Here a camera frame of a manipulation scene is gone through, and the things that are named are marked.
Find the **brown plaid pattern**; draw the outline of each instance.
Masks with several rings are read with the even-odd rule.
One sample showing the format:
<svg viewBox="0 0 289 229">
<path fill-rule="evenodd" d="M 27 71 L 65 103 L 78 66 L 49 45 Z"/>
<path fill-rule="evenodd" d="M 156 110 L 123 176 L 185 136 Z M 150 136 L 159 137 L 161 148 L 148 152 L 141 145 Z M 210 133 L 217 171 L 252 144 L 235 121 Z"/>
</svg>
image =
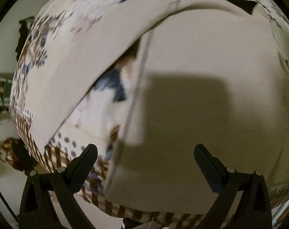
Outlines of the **brown plaid pattern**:
<svg viewBox="0 0 289 229">
<path fill-rule="evenodd" d="M 45 147 L 45 153 L 42 156 L 38 151 L 34 140 L 29 133 L 31 120 L 24 117 L 15 108 L 10 108 L 11 119 L 16 127 L 20 137 L 25 145 L 29 148 L 31 155 L 38 161 L 48 172 L 54 172 L 60 166 L 66 167 L 70 162 L 67 153 L 62 152 L 59 148 L 52 146 L 51 142 Z M 88 190 L 84 185 L 78 193 L 83 199 L 94 204 L 104 213 L 118 218 L 128 217 L 141 223 L 147 223 L 152 220 L 156 221 L 159 227 L 169 227 L 173 229 L 192 229 L 202 221 L 204 215 L 199 214 L 181 214 L 167 212 L 143 212 L 126 206 L 111 203 L 105 200 L 105 195 L 98 184 L 102 184 L 107 174 L 108 163 L 104 159 L 98 159 L 91 173 L 99 175 L 99 180 L 93 182 L 90 180 L 91 189 Z M 270 202 L 272 208 L 277 207 L 289 200 L 289 184 L 278 184 L 273 186 L 270 192 Z M 228 218 L 222 227 L 230 221 Z"/>
</svg>

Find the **beige fabric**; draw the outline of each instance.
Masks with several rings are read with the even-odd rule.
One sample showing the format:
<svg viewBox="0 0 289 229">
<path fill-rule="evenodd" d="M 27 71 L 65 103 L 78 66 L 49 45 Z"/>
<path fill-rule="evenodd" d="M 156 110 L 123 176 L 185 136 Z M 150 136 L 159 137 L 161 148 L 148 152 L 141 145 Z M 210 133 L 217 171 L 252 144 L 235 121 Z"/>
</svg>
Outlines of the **beige fabric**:
<svg viewBox="0 0 289 229">
<path fill-rule="evenodd" d="M 249 15 L 225 0 L 198 0 L 143 36 L 106 199 L 206 213 L 216 194 L 193 159 L 200 143 L 239 172 L 262 170 L 268 185 L 289 181 L 289 74 L 279 51 L 258 7 Z"/>
</svg>

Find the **round silver bolt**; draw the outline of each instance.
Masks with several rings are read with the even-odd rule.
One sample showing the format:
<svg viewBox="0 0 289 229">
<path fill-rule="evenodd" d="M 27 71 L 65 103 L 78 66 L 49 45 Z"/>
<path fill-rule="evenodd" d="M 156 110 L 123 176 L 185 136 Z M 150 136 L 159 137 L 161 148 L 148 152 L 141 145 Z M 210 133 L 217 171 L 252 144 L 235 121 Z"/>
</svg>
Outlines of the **round silver bolt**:
<svg viewBox="0 0 289 229">
<path fill-rule="evenodd" d="M 33 170 L 33 171 L 30 172 L 30 176 L 33 177 L 33 176 L 35 176 L 35 175 L 36 175 L 36 170 Z"/>
<path fill-rule="evenodd" d="M 262 176 L 262 171 L 261 171 L 261 170 L 256 170 L 256 174 L 257 174 L 258 176 Z"/>
<path fill-rule="evenodd" d="M 234 173 L 236 170 L 234 169 L 234 167 L 228 166 L 228 167 L 227 167 L 227 171 L 228 171 L 229 173 Z"/>
<path fill-rule="evenodd" d="M 65 171 L 65 167 L 61 166 L 57 169 L 57 172 L 63 173 Z"/>
</svg>

